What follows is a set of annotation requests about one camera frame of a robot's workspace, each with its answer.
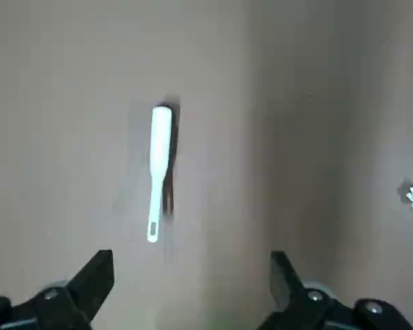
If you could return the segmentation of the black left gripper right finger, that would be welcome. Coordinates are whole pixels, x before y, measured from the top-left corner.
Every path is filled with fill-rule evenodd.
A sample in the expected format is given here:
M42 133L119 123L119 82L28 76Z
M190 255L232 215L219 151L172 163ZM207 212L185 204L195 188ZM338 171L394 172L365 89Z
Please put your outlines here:
M271 252L269 285L275 310L259 329L413 329L384 300L361 298L347 307L326 291L305 286L283 251Z

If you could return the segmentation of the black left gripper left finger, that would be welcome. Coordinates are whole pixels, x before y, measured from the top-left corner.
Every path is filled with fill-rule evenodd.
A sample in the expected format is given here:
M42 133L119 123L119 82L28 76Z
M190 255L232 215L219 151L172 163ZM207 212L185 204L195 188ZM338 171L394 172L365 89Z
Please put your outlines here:
M69 281L13 305L0 296L0 329L91 329L114 287L111 250L99 250Z

